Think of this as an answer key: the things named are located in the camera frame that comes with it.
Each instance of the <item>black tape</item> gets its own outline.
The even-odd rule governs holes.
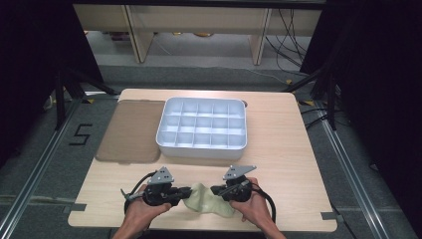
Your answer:
[[[75,203],[72,205],[71,211],[85,211],[85,208],[87,208],[87,204]]]
[[[322,212],[320,214],[322,216],[322,220],[336,220],[337,214],[333,212]]]

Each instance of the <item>person's left hand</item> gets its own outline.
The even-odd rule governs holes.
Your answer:
[[[146,185],[142,185],[139,191],[145,190]],[[122,238],[136,238],[141,232],[148,229],[151,221],[168,210],[170,210],[171,204],[164,203],[159,206],[149,206],[142,198],[136,198],[133,200],[126,210],[123,223],[117,232],[114,234],[114,239]]]

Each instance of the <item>green cloth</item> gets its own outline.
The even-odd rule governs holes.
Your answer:
[[[192,185],[192,193],[187,199],[183,199],[187,208],[200,213],[215,213],[222,217],[232,217],[235,209],[221,196],[214,195],[211,189],[202,183]]]

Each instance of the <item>human hand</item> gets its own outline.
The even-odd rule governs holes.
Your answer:
[[[254,189],[259,189],[258,180],[254,177],[248,177]],[[251,198],[246,202],[230,201],[230,205],[243,214],[242,221],[246,220],[260,228],[269,239],[286,238],[271,218],[267,207],[266,199],[256,191],[252,191]]]
[[[145,190],[146,185],[142,185],[139,191]],[[159,206],[149,206],[141,197],[130,202],[126,210],[124,220],[114,234],[113,239],[136,238],[141,232],[148,229],[151,221],[168,210],[171,204],[164,203]]]

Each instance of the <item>cabinet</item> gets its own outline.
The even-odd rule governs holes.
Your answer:
[[[261,8],[203,8],[75,4],[85,30],[128,32],[137,62],[146,59],[154,32],[208,32],[249,37],[254,65],[260,65],[265,36],[285,35],[291,11]],[[296,36],[311,36],[320,11],[295,10]]]

